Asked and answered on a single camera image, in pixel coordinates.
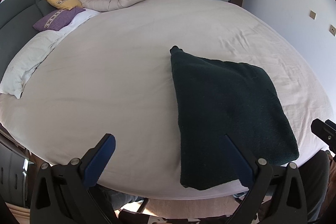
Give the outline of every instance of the metal screw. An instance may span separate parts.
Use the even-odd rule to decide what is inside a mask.
[[[79,163],[79,158],[74,158],[70,161],[71,165],[77,165]]]
[[[292,169],[295,169],[297,166],[296,166],[295,163],[290,162],[290,163],[289,163],[289,167],[292,168]]]
[[[258,163],[259,163],[260,165],[266,165],[266,164],[267,164],[267,160],[265,160],[265,159],[263,159],[263,158],[260,158],[260,159],[258,159]]]
[[[47,169],[48,168],[48,166],[49,166],[49,164],[47,164],[46,162],[45,163],[43,163],[42,165],[41,165],[41,169]]]

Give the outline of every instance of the purple pillow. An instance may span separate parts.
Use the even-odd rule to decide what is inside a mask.
[[[75,7],[71,10],[55,10],[45,17],[42,17],[33,27],[40,32],[45,30],[59,31],[64,26],[69,25],[73,18],[83,11],[85,11],[85,9],[80,7]]]

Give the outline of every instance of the bed sheet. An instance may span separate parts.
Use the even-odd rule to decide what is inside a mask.
[[[246,10],[215,0],[145,0],[83,23],[36,69],[21,99],[0,95],[0,122],[44,160],[82,157],[105,133],[116,151],[99,183],[163,199],[238,193],[232,181],[198,191],[180,178],[180,133],[169,49],[263,68],[295,134],[300,166],[327,145],[310,131],[332,119],[329,99],[305,60]]]

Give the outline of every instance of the wall switch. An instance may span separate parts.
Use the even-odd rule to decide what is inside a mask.
[[[315,20],[315,18],[316,18],[316,13],[315,12],[313,12],[313,11],[310,11],[310,15],[309,15],[312,19],[314,19]]]
[[[333,25],[330,25],[330,30],[329,30],[333,36],[336,36],[336,28]]]

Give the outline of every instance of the dark green sweater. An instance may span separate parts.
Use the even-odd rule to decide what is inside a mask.
[[[263,69],[195,57],[177,46],[170,52],[183,186],[205,190],[237,179],[225,156],[225,134],[273,165],[298,158],[293,131]]]

